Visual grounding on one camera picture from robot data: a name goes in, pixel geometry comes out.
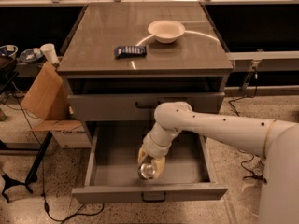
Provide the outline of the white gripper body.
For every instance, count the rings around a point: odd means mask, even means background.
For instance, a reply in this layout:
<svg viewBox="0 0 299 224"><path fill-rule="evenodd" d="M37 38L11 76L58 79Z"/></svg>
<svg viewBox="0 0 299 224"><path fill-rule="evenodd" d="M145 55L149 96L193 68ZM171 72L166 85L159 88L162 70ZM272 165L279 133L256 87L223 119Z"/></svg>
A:
<svg viewBox="0 0 299 224"><path fill-rule="evenodd" d="M142 148L152 158L161 158L167 155L173 140L179 136L181 130L166 129L155 123L143 139Z"/></svg>

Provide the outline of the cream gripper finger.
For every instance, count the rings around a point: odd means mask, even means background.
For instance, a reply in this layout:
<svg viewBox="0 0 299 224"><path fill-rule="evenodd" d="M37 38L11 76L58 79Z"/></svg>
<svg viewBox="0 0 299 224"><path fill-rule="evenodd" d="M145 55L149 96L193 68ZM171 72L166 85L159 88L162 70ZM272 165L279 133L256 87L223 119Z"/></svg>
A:
<svg viewBox="0 0 299 224"><path fill-rule="evenodd" d="M138 151L138 158L137 158L138 164L141 165L147 156L148 156L148 153L147 153L146 149L144 149L144 147L141 147Z"/></svg>
<svg viewBox="0 0 299 224"><path fill-rule="evenodd" d="M165 157L161 157L161 158L154 158L153 159L153 163L154 163L154 167L155 167L155 177L159 177L164 170L164 166L165 166Z"/></svg>

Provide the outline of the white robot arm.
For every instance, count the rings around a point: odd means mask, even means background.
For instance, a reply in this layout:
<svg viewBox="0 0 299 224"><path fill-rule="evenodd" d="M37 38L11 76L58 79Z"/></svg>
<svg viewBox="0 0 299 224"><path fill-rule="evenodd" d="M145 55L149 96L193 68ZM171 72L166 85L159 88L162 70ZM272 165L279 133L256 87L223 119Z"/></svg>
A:
<svg viewBox="0 0 299 224"><path fill-rule="evenodd" d="M259 224L299 224L299 124L196 113L185 102L163 103L138 154L138 173L155 179L163 172L172 141L183 131L201 134L265 160Z"/></svg>

